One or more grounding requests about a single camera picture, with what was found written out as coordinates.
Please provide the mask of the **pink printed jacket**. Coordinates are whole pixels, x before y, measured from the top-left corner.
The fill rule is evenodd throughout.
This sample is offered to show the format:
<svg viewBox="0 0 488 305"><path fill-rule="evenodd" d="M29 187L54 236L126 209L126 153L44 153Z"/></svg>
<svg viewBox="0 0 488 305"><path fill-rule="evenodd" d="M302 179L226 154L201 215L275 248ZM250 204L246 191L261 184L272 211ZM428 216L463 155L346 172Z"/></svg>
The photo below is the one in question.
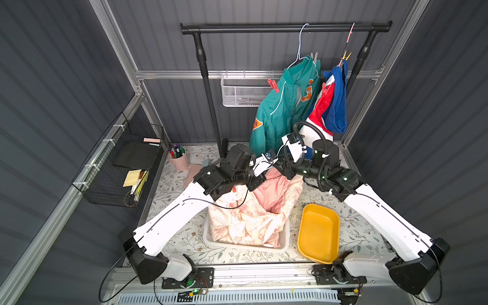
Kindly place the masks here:
<svg viewBox="0 0 488 305"><path fill-rule="evenodd" d="M272 167L256 190L235 186L208 209L213 241L235 245L280 246L279 235L303 191L302 176L292 179Z"/></svg>

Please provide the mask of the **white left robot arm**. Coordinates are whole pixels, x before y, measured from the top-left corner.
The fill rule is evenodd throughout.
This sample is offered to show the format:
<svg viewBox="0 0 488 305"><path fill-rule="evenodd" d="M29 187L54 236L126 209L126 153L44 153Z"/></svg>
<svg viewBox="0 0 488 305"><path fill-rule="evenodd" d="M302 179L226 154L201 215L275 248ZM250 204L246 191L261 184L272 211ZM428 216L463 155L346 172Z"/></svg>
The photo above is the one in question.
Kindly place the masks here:
<svg viewBox="0 0 488 305"><path fill-rule="evenodd" d="M266 180L265 171L276 161L273 151L258 156L249 146L237 144L225 158L203 167L157 216L133 231L122 231L119 239L137 279L143 285L160 277L171 278L184 287L192 285L198 275L195 263L186 254L169 254L165 245L195 215L214 205L235 186L255 190Z"/></svg>

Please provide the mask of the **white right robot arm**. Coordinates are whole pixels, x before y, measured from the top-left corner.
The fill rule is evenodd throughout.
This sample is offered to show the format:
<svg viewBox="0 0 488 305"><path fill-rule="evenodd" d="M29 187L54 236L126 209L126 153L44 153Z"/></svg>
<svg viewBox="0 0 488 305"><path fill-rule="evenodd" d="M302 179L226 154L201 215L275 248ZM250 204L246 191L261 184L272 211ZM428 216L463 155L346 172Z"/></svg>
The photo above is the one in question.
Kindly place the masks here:
<svg viewBox="0 0 488 305"><path fill-rule="evenodd" d="M338 147L307 121L297 121L286 136L283 156L274 164L288 178L313 179L312 188L335 196L363 216L392 246L388 255L360 255L352 250L335 256L327 265L340 283L360 277L389 280L419 297L450 251L443 238L431 238L392 209L363 178L340 165Z"/></svg>

